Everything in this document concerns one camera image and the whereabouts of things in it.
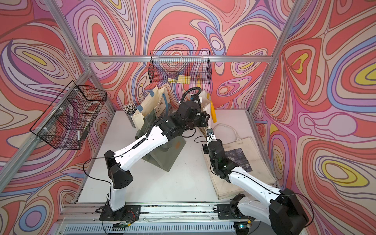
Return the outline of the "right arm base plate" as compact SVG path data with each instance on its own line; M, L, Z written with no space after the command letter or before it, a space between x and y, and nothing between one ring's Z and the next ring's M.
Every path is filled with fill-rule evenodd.
M255 220L253 217L243 215L235 205L230 203L217 204L212 210L217 213L219 220Z

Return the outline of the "cream bag with yellow handles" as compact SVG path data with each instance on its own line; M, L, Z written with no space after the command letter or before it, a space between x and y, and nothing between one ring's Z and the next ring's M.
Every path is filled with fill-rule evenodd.
M206 135L207 134L206 129L214 127L214 125L217 122L217 117L216 117L216 112L214 109L214 104L213 104L211 95L206 91L202 91L199 97L201 101L201 110L206 112L210 116L208 120L208 126L199 128L200 132L203 135Z

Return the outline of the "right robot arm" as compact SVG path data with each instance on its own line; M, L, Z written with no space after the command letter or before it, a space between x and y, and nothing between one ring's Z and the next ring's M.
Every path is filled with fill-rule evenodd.
M257 199L257 202L252 202L243 194L235 196L230 203L230 211L235 217L258 219L268 224L277 235L299 235L309 224L296 193L272 187L250 175L226 157L220 139L208 138L203 149L209 156L213 174Z

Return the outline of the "cream canvas bag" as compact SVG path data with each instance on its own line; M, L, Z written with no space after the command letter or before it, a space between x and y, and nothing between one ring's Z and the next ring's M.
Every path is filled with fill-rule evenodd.
M236 129L222 123L214 126L213 131L220 126L231 129L235 134L236 140L234 142L224 144L223 148L226 157L242 168L241 175L243 176L248 174L265 184L272 187L276 186L276 180L272 176L259 150L257 150L256 142L253 140L253 138L247 137L242 139L240 138ZM244 189L240 188L239 186L229 183L224 179L220 179L218 176L219 174L214 172L214 167L210 163L208 154L204 154L204 159L218 199L234 197L239 193L245 192Z

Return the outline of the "green canvas bag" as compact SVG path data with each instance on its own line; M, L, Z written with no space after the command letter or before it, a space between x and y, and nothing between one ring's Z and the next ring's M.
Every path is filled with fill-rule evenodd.
M150 114L148 114L144 118L144 124L141 130L137 131L135 139L137 140L142 135L144 135L147 132L147 129L156 119L157 115L155 111L152 111ZM186 140L183 137L176 137L173 140L168 141L166 144L154 149L153 151L142 157L142 159L163 169L166 172L169 172L177 157L183 150L185 144Z

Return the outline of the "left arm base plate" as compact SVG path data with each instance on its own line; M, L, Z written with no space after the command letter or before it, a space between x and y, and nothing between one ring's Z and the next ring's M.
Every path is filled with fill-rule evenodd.
M141 205L125 205L117 211L112 211L109 205L105 205L100 212L100 221L138 221L141 213Z

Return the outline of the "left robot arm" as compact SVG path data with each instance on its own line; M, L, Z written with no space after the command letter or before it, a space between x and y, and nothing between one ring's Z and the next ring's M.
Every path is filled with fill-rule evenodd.
M201 110L195 101L182 102L177 111L153 122L147 132L129 146L116 152L105 152L108 176L112 186L109 197L110 209L114 212L125 204L126 187L132 183L130 168L154 149L182 136L187 130L207 127L210 115Z

